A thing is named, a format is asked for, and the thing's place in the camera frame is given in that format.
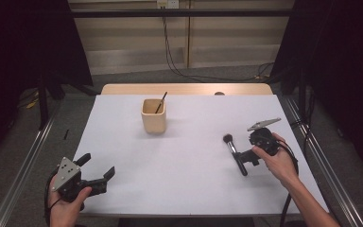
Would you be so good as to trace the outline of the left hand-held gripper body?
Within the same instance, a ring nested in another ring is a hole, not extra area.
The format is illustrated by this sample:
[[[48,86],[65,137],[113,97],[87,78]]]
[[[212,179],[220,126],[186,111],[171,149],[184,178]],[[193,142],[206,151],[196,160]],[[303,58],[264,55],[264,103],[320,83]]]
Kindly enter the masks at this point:
[[[101,179],[86,181],[81,179],[81,166],[75,161],[63,157],[57,168],[56,178],[51,190],[58,192],[64,201],[74,201],[78,193],[85,187],[91,187],[90,197],[107,192],[108,181]]]

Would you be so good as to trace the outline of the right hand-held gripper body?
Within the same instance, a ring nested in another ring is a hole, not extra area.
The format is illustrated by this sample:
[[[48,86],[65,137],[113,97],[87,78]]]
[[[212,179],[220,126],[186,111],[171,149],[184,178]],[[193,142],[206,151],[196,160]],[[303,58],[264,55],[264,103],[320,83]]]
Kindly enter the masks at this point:
[[[251,144],[263,149],[269,155],[275,155],[278,151],[279,144],[277,139],[272,135],[272,132],[268,129],[268,126],[280,120],[280,117],[263,120],[249,127],[248,131],[251,132]]]

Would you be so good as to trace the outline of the large black powder brush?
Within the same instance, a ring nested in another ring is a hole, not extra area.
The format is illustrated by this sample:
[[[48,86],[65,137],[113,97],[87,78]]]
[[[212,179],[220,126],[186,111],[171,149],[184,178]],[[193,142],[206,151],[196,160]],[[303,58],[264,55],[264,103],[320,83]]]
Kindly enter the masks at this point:
[[[244,164],[239,158],[239,153],[236,151],[235,145],[233,143],[233,137],[230,134],[226,134],[223,136],[224,143],[228,146],[229,151],[231,152],[234,160],[237,163],[237,166],[239,167],[239,170],[243,176],[248,175],[247,169],[244,167]]]

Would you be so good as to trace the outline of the cream square cup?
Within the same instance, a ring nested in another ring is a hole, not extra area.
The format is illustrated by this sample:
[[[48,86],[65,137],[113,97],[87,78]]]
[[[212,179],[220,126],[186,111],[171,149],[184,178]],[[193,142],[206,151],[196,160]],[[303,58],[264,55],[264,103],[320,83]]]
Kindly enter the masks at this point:
[[[164,133],[166,130],[166,109],[165,104],[161,106],[158,113],[155,113],[160,99],[148,98],[142,103],[141,116],[147,133]]]

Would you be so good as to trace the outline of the thin black makeup brush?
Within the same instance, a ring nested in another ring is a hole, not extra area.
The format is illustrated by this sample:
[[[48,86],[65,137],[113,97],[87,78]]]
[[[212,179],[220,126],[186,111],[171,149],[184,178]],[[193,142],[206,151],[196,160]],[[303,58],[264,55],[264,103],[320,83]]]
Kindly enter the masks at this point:
[[[164,95],[163,95],[163,97],[161,98],[161,100],[160,100],[160,102],[159,102],[159,105],[158,105],[158,107],[157,107],[157,109],[156,109],[156,111],[155,111],[155,113],[156,113],[156,114],[159,112],[159,110],[160,110],[161,106],[163,105],[163,103],[164,103],[164,100],[165,100],[166,96],[167,96],[167,91],[166,91],[166,92],[164,92]]]

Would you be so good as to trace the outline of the person's right hand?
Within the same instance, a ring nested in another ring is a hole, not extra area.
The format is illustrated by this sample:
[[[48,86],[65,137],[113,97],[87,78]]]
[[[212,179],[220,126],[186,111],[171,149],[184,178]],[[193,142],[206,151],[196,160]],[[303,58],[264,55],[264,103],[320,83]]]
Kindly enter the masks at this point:
[[[280,144],[278,152],[271,156],[261,148],[254,146],[252,151],[266,164],[268,170],[281,182],[285,188],[299,180],[293,161],[285,150],[285,139],[274,132],[272,134]]]

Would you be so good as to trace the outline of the person's left hand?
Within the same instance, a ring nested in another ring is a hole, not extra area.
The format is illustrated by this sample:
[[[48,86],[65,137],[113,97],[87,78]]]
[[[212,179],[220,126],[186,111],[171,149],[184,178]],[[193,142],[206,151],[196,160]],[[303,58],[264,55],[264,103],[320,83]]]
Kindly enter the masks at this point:
[[[50,227],[75,227],[81,205],[89,197],[91,187],[83,188],[77,198],[72,202],[61,199],[58,192],[52,190],[48,194],[48,206],[50,207]]]

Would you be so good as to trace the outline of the white table mat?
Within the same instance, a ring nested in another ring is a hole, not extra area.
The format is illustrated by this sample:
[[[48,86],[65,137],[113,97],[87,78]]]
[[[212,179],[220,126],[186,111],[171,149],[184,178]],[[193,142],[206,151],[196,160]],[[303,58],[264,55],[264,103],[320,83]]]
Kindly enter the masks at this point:
[[[287,196],[264,164],[247,164],[243,176],[223,141],[233,137],[239,151],[251,148],[248,128],[270,120],[270,130],[292,148],[302,182],[322,194],[303,158],[277,96],[175,96],[165,100],[167,128],[145,131],[143,96],[98,96],[77,156],[92,156],[82,167],[97,179],[110,167],[106,193],[85,202],[89,215],[116,217],[240,216],[281,213]]]

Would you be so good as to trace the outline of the black metal stand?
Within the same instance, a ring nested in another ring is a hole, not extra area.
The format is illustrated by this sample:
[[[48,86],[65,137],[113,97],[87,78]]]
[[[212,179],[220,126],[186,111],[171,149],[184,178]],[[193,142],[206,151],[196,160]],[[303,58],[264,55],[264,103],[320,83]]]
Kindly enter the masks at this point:
[[[76,82],[74,79],[70,79],[69,77],[66,77],[65,75],[58,72],[40,74],[38,84],[38,98],[40,101],[40,130],[42,130],[47,125],[49,120],[46,92],[49,92],[49,94],[55,100],[62,100],[65,97],[65,92],[61,87],[62,84],[68,84],[71,87],[86,94],[87,96],[98,95],[97,91],[87,88],[80,82]]]

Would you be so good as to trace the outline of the wooden table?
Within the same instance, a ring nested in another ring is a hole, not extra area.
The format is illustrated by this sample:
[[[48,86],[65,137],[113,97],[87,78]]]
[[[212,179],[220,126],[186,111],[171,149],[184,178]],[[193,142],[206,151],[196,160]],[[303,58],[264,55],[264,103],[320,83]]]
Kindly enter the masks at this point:
[[[102,95],[272,95],[265,83],[113,83],[106,84]]]

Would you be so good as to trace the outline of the black curtain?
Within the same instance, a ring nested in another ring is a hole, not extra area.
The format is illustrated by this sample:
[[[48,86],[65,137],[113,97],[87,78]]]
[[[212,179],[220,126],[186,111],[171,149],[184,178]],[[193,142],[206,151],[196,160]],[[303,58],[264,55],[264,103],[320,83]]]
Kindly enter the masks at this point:
[[[301,78],[363,161],[363,0],[295,0],[271,76],[292,92]]]
[[[93,84],[70,12],[68,0],[0,0],[0,142],[24,90]]]

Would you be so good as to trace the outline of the metal floor rail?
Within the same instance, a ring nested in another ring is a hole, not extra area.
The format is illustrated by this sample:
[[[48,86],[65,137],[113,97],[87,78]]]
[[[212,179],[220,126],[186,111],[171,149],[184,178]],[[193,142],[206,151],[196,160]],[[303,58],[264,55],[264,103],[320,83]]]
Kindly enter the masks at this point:
[[[19,171],[14,178],[13,183],[10,185],[9,191],[0,203],[0,227],[6,227],[9,217],[20,198],[20,195],[25,187],[25,183],[30,175],[31,169],[34,166],[39,153],[50,133],[53,122],[58,114],[60,103],[56,103],[53,109],[49,112],[50,116],[47,118],[43,127],[38,130],[36,137],[28,150],[27,156],[23,161]]]
[[[309,147],[309,150],[316,160],[329,188],[335,196],[345,219],[349,222],[348,226],[363,227],[363,219],[355,207],[353,200],[339,180],[336,172],[333,170],[314,133],[310,130],[309,126],[303,122],[303,118],[299,115],[298,104],[292,97],[287,97],[285,99],[285,103],[300,129],[300,132],[302,133],[303,147]]]

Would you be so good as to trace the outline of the black horizontal frame bar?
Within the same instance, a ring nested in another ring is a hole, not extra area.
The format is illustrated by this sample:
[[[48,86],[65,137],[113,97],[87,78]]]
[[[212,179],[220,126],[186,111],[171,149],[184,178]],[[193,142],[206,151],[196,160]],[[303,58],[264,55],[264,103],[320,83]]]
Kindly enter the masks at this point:
[[[137,9],[87,10],[72,9],[75,18],[117,17],[286,17],[292,9]]]

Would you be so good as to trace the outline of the white wall socket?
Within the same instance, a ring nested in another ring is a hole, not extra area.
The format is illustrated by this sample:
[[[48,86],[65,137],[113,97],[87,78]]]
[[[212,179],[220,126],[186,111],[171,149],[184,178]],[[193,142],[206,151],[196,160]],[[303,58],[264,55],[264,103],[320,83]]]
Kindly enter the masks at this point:
[[[158,9],[178,9],[179,7],[179,0],[157,0]]]

